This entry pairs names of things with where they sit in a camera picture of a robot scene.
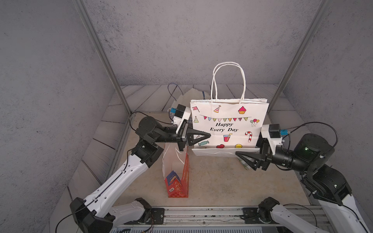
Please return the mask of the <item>white happy every day bag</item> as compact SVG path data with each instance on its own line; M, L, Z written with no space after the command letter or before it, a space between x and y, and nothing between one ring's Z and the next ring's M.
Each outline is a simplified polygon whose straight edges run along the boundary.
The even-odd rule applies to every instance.
M190 102L193 129L211 134L192 148L197 156L235 157L236 151L259 151L256 143L269 103L267 99L247 99L244 93L238 99L219 99L215 77L225 66L241 67L235 62L217 64L210 99Z

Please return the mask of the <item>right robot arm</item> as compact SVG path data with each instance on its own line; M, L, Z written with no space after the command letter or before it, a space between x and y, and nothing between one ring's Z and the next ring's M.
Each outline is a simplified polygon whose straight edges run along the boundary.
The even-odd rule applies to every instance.
M274 164L300 173L300 182L319 201L336 232L369 231L344 175L326 164L335 149L323 137L306 134L295 149L291 150L283 148L282 138L271 138L262 133L257 146L258 153L238 150L235 154L253 170L267 170L269 165Z

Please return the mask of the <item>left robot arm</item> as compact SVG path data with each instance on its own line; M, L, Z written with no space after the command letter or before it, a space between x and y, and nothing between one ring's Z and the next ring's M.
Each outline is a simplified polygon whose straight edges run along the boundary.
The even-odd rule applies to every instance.
M75 198L70 204L74 222L83 233L108 233L125 223L151 223L151 205L143 198L114 207L121 194L160 157L161 143L176 143L179 150L193 146L211 137L209 133L194 130L183 120L178 126L162 126L151 116L144 117L136 134L139 142L131 149L126 162L96 191L86 198Z

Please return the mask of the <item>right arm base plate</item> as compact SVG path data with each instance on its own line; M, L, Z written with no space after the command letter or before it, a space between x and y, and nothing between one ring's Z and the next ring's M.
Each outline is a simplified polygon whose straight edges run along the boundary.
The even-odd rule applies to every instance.
M259 224L259 210L258 208L242 208L242 215L240 218L245 222L245 224Z

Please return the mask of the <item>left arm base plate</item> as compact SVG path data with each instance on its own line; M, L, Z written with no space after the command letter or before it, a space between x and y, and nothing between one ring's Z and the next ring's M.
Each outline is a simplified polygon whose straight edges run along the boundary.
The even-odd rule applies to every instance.
M153 225L162 225L164 223L164 216L164 208L152 208L145 216L145 223Z

